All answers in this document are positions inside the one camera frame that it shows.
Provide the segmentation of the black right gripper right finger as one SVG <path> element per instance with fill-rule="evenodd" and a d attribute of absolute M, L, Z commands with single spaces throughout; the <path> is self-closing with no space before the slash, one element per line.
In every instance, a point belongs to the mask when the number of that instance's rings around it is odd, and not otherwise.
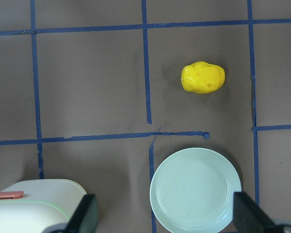
<path fill-rule="evenodd" d="M 234 192 L 233 223 L 239 233 L 275 233 L 275 223 L 245 192 Z"/>

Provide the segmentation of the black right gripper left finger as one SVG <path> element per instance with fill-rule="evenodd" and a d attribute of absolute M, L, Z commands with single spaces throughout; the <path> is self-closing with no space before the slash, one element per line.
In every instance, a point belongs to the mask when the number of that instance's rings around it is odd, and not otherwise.
<path fill-rule="evenodd" d="M 95 194 L 84 195 L 64 229 L 65 233 L 94 233 L 98 225 Z"/>

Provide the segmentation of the green plate near right arm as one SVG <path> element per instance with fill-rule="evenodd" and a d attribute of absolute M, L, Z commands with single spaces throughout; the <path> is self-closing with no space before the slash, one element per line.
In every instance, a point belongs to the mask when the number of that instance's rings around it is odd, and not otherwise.
<path fill-rule="evenodd" d="M 234 192 L 242 190 L 232 163 L 205 148 L 188 148 L 167 157 L 151 180 L 154 216 L 171 233 L 218 233 L 233 216 Z"/>

